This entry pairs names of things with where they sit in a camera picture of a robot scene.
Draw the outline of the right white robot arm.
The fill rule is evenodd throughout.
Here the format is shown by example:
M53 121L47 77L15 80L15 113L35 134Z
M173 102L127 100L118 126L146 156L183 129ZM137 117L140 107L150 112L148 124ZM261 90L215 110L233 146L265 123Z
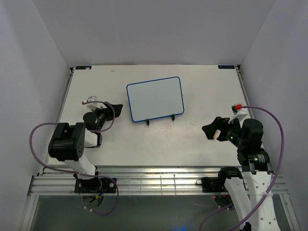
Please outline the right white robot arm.
M202 126L209 140L229 141L237 148L237 159L241 168L222 167L218 172L217 186L227 191L243 231L280 230L269 189L273 171L270 157L261 147L263 125L255 119L216 117L214 121Z

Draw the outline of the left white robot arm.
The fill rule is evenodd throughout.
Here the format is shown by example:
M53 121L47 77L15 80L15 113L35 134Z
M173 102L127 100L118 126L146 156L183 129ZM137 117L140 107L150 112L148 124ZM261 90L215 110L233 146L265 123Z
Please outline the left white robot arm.
M122 104L104 102L103 105L91 103L82 122L58 123L48 147L49 156L70 167L77 179L86 180L85 186L91 192L101 189L102 180L95 176L98 175L97 167L85 156L84 149L101 146L105 122L114 123L123 108Z

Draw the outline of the yellow whiteboard eraser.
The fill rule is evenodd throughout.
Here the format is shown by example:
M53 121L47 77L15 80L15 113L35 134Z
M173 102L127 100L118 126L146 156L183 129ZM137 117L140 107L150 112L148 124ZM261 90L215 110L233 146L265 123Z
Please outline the yellow whiteboard eraser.
M216 130L214 136L213 136L213 139L217 139L217 137L219 136L220 134L220 131L219 130Z

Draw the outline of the blue framed whiteboard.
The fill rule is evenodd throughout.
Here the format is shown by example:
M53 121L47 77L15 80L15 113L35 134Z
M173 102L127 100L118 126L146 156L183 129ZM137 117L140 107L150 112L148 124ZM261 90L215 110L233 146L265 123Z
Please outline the blue framed whiteboard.
M126 86L130 116L133 122L147 122L185 112L181 80L166 77Z

